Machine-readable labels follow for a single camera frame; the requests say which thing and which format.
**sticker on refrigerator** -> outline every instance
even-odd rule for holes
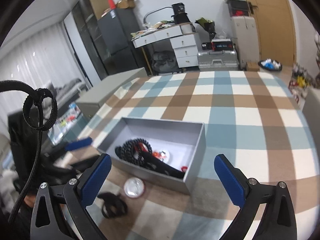
[[[115,13],[114,10],[111,10],[111,11],[110,11],[110,14],[111,14],[112,19],[116,17],[116,13]]]

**door handle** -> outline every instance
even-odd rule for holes
[[[251,14],[254,14],[253,8],[258,8],[258,6],[257,5],[253,5],[251,2],[248,2],[248,4],[249,4],[249,9],[250,9]]]

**curtain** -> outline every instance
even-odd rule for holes
[[[83,80],[62,23],[26,39],[0,61],[0,80],[19,80],[34,89],[48,82],[62,87],[74,78]],[[7,116],[22,110],[26,97],[19,91],[0,93],[0,133],[8,136]]]

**white drawer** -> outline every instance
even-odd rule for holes
[[[177,62],[179,67],[198,66],[198,57],[197,56],[180,57],[180,58],[177,58]]]
[[[138,38],[132,42],[134,44],[134,47],[138,48],[138,47],[142,47],[144,45],[147,45],[149,43],[153,43],[155,41],[156,41],[156,37],[153,33],[151,33],[151,34],[148,34],[144,37]]]
[[[198,48],[197,46],[189,46],[189,47],[182,47],[173,49],[176,55],[176,58],[179,57],[190,57],[190,56],[197,56],[198,55]]]
[[[164,30],[160,30],[154,33],[156,36],[156,40],[164,40],[167,38],[172,38],[176,36],[182,35],[180,26],[170,27]]]
[[[196,40],[194,37],[194,34],[184,35],[181,37],[176,37],[170,39],[172,48],[181,48],[181,47],[187,47],[187,46],[194,46],[196,45]]]

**desk leg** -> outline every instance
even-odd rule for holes
[[[152,68],[151,68],[151,66],[150,66],[150,64],[149,64],[149,61],[148,61],[148,58],[147,58],[147,54],[146,54],[146,52],[144,51],[144,47],[141,47],[141,49],[142,49],[144,58],[145,58],[145,60],[146,60],[146,62],[147,62],[148,68],[149,68],[149,70],[150,70],[150,72],[151,72],[151,75],[153,75]]]

